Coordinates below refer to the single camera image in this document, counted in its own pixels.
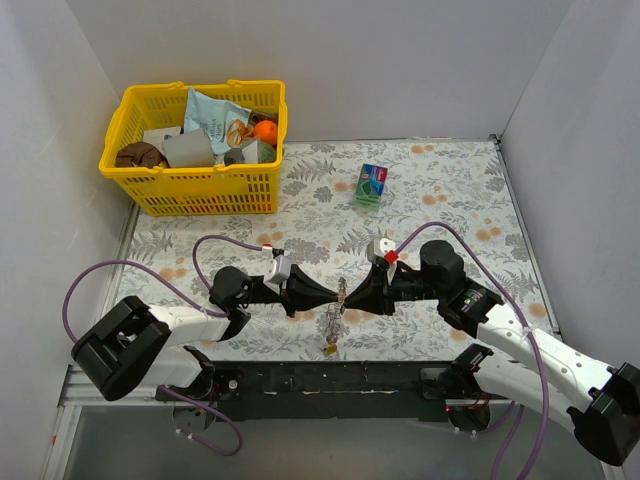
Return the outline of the large metal key ring disc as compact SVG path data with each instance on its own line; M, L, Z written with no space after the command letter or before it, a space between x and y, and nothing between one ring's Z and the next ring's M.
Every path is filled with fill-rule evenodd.
M338 351L337 342L343 333L343 325L341 322L342 316L345 311L344 302L347 296L346 280L344 277L340 277L338 280L337 300L334 304L327 308L327 328L326 328L326 346L324 351L326 353L326 347L328 345L336 345Z

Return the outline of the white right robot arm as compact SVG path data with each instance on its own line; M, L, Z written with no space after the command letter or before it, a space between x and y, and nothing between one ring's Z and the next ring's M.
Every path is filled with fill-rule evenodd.
M613 367L523 325L514 307L466 275L446 241L425 243L417 270L399 261L394 247L386 238L368 245L370 272L346 308L391 315L398 302L436 301L443 320L475 340L448 373L460 395L513 400L572 432L598 460L624 464L639 442L637 367Z

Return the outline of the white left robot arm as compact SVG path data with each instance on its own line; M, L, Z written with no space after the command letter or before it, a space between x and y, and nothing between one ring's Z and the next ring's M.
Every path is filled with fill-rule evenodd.
M135 295L118 302L83 336L71 356L102 396L119 400L140 384L171 385L193 400L213 386L196 342L225 342L248 324L250 304L279 304L288 316L336 302L337 293L312 280L284 256L267 276L220 269L209 289L210 311L188 301L183 307L148 305Z

